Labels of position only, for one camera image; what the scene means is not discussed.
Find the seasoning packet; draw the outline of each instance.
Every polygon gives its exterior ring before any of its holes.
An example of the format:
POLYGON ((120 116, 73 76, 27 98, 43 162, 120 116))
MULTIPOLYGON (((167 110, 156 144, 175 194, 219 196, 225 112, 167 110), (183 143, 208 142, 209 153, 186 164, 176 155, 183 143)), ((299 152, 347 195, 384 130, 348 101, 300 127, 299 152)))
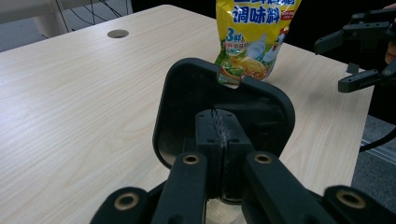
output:
POLYGON ((242 76, 265 80, 301 0, 217 0, 221 51, 218 82, 238 85, 242 76))

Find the black bracket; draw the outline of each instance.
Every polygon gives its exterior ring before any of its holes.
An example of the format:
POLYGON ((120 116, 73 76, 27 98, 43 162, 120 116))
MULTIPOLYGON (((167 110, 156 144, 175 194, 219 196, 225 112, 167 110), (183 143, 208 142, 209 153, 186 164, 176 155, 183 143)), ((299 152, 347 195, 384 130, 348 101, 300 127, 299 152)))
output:
MULTIPOLYGON (((315 43, 315 53, 321 54, 344 45, 347 41, 360 41, 361 52, 374 51, 378 40, 396 41, 396 9, 371 10, 352 15, 350 22, 342 30, 320 38, 315 43)), ((395 85, 396 62, 392 62, 382 72, 373 69, 356 72, 338 82, 340 92, 361 90, 376 84, 395 85)))
POLYGON ((356 189, 335 186, 323 197, 307 190, 278 158, 294 127, 289 97, 251 77, 223 86, 219 70, 198 59, 170 69, 153 137, 168 179, 149 192, 115 191, 91 224, 203 224, 207 200, 241 205, 249 224, 395 223, 356 189))

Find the round grommet hole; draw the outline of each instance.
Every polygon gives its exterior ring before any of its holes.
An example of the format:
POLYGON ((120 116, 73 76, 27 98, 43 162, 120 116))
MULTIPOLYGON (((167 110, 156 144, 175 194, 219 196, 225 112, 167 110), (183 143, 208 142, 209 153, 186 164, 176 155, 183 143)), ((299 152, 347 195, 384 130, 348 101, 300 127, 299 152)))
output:
POLYGON ((120 211, 125 211, 135 207, 138 202, 139 196, 133 192, 128 192, 121 194, 114 202, 114 206, 120 211))
POLYGON ((271 157, 268 157, 264 154, 257 154, 254 156, 254 160, 259 163, 270 163, 272 161, 271 157))
POLYGON ((363 198, 353 191, 341 189, 336 193, 336 197, 341 203, 349 207, 356 209, 362 209, 366 207, 366 202, 363 200, 363 198))
POLYGON ((188 155, 183 158, 183 161, 184 161, 184 163, 186 163, 188 165, 193 165, 193 164, 198 163, 199 157, 197 157, 195 155, 188 155))
POLYGON ((129 34, 126 30, 113 30, 107 33, 108 37, 111 38, 123 38, 129 34))

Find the brass insert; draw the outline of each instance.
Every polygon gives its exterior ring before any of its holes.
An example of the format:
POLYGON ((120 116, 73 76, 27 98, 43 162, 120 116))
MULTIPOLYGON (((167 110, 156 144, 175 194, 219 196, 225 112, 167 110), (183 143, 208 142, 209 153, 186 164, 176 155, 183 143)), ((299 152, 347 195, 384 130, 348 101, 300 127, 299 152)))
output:
POLYGON ((366 207, 366 202, 363 200, 363 198, 353 191, 341 189, 336 193, 336 197, 341 203, 349 207, 356 209, 362 209, 366 207))
POLYGON ((184 161, 184 163, 186 163, 188 165, 193 165, 193 164, 198 163, 199 157, 197 157, 195 155, 188 155, 183 158, 183 161, 184 161))
POLYGON ((265 154, 257 154, 256 156, 254 156, 254 160, 259 163, 271 163, 272 161, 271 157, 268 157, 265 154))
POLYGON ((121 194, 114 202, 114 206, 120 211, 125 211, 135 207, 138 202, 139 196, 133 192, 128 192, 121 194))

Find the plastic pouch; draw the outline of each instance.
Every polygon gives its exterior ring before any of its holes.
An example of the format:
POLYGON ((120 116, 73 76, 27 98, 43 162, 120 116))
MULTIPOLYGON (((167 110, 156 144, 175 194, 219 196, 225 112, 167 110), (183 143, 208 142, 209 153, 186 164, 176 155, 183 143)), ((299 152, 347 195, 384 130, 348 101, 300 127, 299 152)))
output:
POLYGON ((221 51, 218 82, 238 85, 242 76, 265 80, 276 62, 301 0, 217 0, 221 51))

